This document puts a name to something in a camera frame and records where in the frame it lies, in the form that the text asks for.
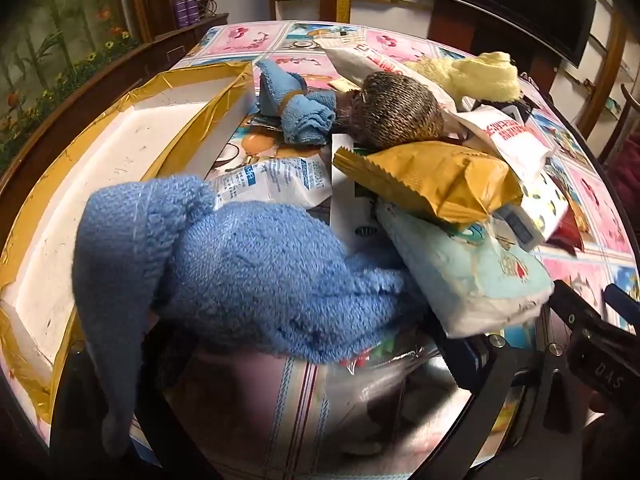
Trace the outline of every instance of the open box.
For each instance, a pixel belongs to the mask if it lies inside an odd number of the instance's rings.
[[[203,178],[255,102],[251,63],[164,72],[90,124],[38,180],[0,257],[0,365],[48,441],[76,323],[76,229],[97,189],[155,176]]]

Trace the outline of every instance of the blue towel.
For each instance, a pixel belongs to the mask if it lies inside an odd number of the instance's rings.
[[[260,76],[260,111],[264,115],[282,118],[282,130],[287,144],[326,144],[329,130],[335,121],[335,93],[333,91],[306,93],[302,77],[281,69],[266,59],[257,63]],[[290,97],[290,92],[301,94]]]
[[[128,443],[150,308],[215,343],[318,364],[376,345],[426,309],[391,245],[347,258],[300,208],[213,203],[204,182],[182,176],[101,189],[86,204],[72,283],[111,456]]]

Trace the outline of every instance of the yellow towel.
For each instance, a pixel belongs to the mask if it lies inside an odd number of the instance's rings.
[[[496,102],[515,101],[520,96],[518,69],[505,52],[456,60],[423,57],[405,65],[440,85],[456,104],[465,96]]]

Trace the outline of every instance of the purple bottle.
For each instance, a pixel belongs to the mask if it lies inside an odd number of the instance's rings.
[[[187,16],[189,25],[200,21],[200,11],[198,10],[198,0],[187,0]]]
[[[185,0],[174,0],[175,17],[178,20],[178,28],[189,25],[189,17],[187,15],[187,2]]]

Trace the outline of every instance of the table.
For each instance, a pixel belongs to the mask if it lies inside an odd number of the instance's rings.
[[[175,68],[272,59],[288,72],[303,75],[310,86],[328,88],[338,74],[314,36],[343,31],[362,33],[371,46],[402,62],[423,56],[468,56],[388,30],[321,22],[259,22],[212,28]],[[258,78],[256,68],[256,88]],[[548,168],[560,177],[581,213],[577,217],[585,247],[577,258],[550,247],[537,248],[534,254],[552,279],[565,280],[604,319],[625,328],[624,320],[603,304],[601,291],[616,283],[640,299],[638,247],[626,234],[632,232],[627,218],[582,137],[531,82],[521,79],[520,85],[539,106],[527,126],[556,150]],[[243,136],[257,126],[241,128],[237,135]],[[555,314],[543,329],[547,342],[566,342],[568,332]],[[515,346],[527,343],[527,332],[519,328],[507,330],[506,337]],[[467,392],[450,383],[443,366],[431,359],[420,374],[399,381],[377,400],[353,402],[345,391],[335,394],[349,378],[334,368],[260,354],[202,353],[198,365],[188,370],[194,380],[174,392],[174,410],[225,475],[405,478],[439,442],[468,398]],[[239,390],[207,384],[206,377],[215,376],[219,385],[221,375],[234,378]],[[364,380],[357,375],[350,379],[356,384]],[[215,420],[216,425],[208,428],[201,424],[203,420]],[[500,435],[494,442],[490,437],[482,454],[489,457],[495,452]],[[355,458],[358,454],[362,460]]]

